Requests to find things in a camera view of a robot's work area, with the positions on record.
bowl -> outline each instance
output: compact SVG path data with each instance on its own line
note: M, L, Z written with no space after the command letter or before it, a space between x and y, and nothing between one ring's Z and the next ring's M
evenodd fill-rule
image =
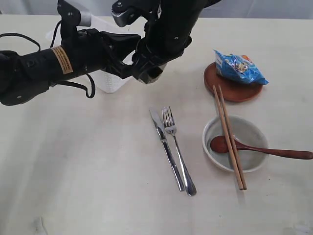
M263 133L253 123L238 116L229 116L235 139L246 145L268 148L268 142ZM203 130L202 145L209 159L220 169L234 172L228 153L214 152L210 143L216 136L224 135L220 117L208 122ZM268 158L268 154L254 151L238 151L243 173L256 171L261 168Z

wooden plate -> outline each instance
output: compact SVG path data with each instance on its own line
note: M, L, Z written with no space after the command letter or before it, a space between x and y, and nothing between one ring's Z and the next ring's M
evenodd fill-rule
M262 88L262 84L241 84L223 78L216 74L215 62L210 64L204 72L204 83L206 88L213 93L213 86L221 86L225 100L232 102L243 102L257 96Z

white wall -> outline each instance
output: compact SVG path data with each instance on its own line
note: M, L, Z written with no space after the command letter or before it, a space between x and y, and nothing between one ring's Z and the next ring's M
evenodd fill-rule
M72 0L92 14L108 16L115 0ZM0 0L4 14L57 14L57 0ZM222 0L202 17L313 19L313 0Z

plastic packaging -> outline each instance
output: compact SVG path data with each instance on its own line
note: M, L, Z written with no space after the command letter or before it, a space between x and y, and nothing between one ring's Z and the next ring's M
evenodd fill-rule
M268 83L246 55L223 55L217 50L215 53L216 72L218 75L244 84L256 82L266 85Z
M91 27L90 28L96 28L99 31L107 31L110 33L119 33L119 34L127 34L129 33L128 31L125 30L125 28L121 29L118 26L115 26L99 17L92 16L91 17ZM51 42L52 36L53 36L53 31L50 31L46 34L46 39ZM61 44L61 35L60 35L60 30L58 30L58 33L55 38L55 46ZM125 60L123 61L125 64L131 64L132 63L132 54L128 55ZM128 82L132 77L128 77L126 79L121 79L118 76L115 76L113 74L103 72L103 71L95 71L90 73L92 78L94 79L94 82L96 86L103 90L106 93L114 93L118 89L120 89L126 82Z

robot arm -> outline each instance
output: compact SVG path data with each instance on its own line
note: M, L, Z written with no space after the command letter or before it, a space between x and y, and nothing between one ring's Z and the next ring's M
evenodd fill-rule
M4 105L22 104L57 84L84 88L68 80L96 70L122 79L134 76L144 83L152 83L161 75L166 63L181 56L191 43L189 35L202 9L218 1L184 0L183 4L180 0L116 2L112 14L119 26L131 24L140 16L148 20L145 37L141 39L136 34L119 35L96 29L77 31L79 25L90 26L89 16L65 0L59 0L61 46L39 49L24 56L14 51L0 51L0 102ZM123 59L134 50L133 64L125 65Z

